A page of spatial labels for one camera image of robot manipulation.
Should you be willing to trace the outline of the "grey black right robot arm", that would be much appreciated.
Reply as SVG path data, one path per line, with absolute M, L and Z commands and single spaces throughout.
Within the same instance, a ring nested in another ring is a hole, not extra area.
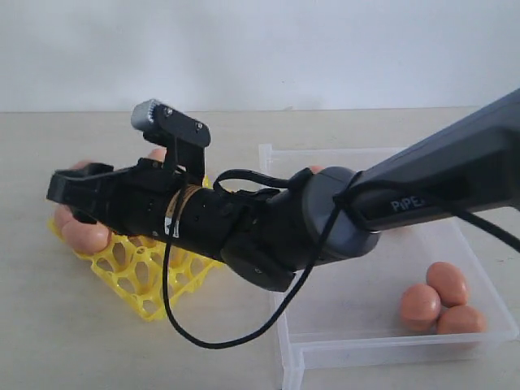
M 260 288 L 283 292 L 295 274 L 359 258 L 379 234 L 456 216 L 512 248 L 517 238 L 478 213 L 519 206 L 519 94 L 512 92 L 362 171 L 303 169 L 287 179 L 234 169 L 202 184 L 209 128 L 158 101 L 138 105 L 132 126 L 164 146 L 115 170 L 103 163 L 56 171 L 47 198 L 84 223 L 147 236 L 225 263 Z M 256 192 L 221 182 L 247 180 Z

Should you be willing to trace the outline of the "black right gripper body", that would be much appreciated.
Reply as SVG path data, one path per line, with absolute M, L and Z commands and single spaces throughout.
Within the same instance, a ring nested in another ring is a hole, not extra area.
M 117 223 L 102 223 L 125 236 L 147 236 L 164 240 L 171 229 L 174 203 L 184 184 L 199 185 L 183 167 L 141 158 L 133 167 L 114 171 Z

